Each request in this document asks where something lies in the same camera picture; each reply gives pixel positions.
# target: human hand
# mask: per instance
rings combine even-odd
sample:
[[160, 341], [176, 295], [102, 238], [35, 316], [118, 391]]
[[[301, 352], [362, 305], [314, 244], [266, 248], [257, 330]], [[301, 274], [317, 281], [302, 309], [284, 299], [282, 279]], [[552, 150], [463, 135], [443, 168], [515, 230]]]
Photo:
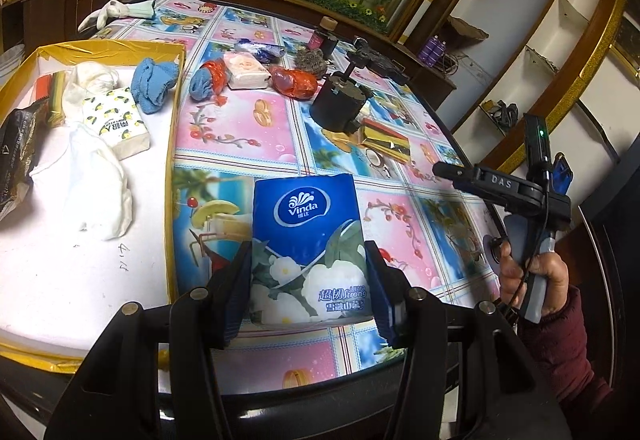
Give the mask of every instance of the human hand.
[[[500, 298], [504, 303], [509, 303], [518, 289], [523, 271], [511, 258], [511, 244], [509, 242], [504, 242], [500, 250], [500, 276], [498, 276]], [[561, 310], [566, 303], [566, 295], [569, 290], [569, 271], [562, 258], [556, 253], [535, 255], [531, 260], [529, 272], [546, 276], [548, 279], [545, 302], [542, 305], [542, 317]], [[515, 308], [520, 308], [526, 293], [527, 283], [524, 283], [513, 300]]]

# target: lemon print tissue pack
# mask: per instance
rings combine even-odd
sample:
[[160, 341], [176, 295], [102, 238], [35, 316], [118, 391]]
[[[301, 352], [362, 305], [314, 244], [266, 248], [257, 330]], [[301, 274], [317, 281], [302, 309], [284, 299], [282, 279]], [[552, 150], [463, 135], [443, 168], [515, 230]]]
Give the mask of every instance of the lemon print tissue pack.
[[87, 91], [82, 99], [82, 117], [118, 160], [149, 149], [149, 133], [128, 87], [100, 94]]
[[254, 324], [311, 329], [371, 318], [351, 175], [257, 181], [253, 225]]

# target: table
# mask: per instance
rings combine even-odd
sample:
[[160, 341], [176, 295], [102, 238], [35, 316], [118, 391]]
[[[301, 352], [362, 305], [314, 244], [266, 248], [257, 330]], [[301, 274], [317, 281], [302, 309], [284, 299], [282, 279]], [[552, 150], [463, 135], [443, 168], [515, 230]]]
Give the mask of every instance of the table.
[[[375, 240], [390, 265], [412, 285], [447, 303], [472, 306], [495, 299], [497, 279], [482, 237], [498, 236], [485, 203], [433, 176], [439, 160], [462, 165], [428, 111], [406, 87], [369, 70], [353, 77], [373, 89], [370, 116], [403, 133], [412, 162], [367, 155], [344, 135], [322, 130], [310, 103], [274, 90], [229, 90], [207, 102], [187, 94], [191, 76], [238, 38], [284, 45], [286, 66], [312, 29], [275, 16], [199, 0], [157, 0], [152, 20], [116, 20], [96, 36], [179, 42], [188, 56], [176, 128], [173, 178], [174, 248], [180, 293], [206, 284], [243, 239], [251, 236], [256, 179], [351, 173], [364, 237]], [[344, 70], [348, 43], [331, 67]], [[215, 214], [204, 228], [193, 208], [218, 199], [233, 215]], [[312, 332], [268, 332], [244, 322], [229, 348], [214, 353], [223, 394], [257, 393], [321, 382], [374, 366], [399, 353], [386, 346], [373, 321]]]

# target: black cylindrical object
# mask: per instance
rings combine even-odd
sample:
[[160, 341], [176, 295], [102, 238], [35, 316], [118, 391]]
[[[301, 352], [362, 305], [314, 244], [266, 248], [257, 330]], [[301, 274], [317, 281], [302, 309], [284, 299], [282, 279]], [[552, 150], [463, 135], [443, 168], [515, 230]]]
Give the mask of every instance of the black cylindrical object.
[[322, 85], [309, 114], [325, 130], [353, 133], [356, 115], [371, 96], [369, 89], [358, 87], [341, 72], [335, 72]]

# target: plastic bucket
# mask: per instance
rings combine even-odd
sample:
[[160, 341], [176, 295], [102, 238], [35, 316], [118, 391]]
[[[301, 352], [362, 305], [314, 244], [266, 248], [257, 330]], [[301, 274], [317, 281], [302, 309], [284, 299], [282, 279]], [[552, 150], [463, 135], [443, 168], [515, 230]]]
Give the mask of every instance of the plastic bucket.
[[0, 86], [4, 85], [24, 60], [24, 45], [12, 46], [0, 56]]

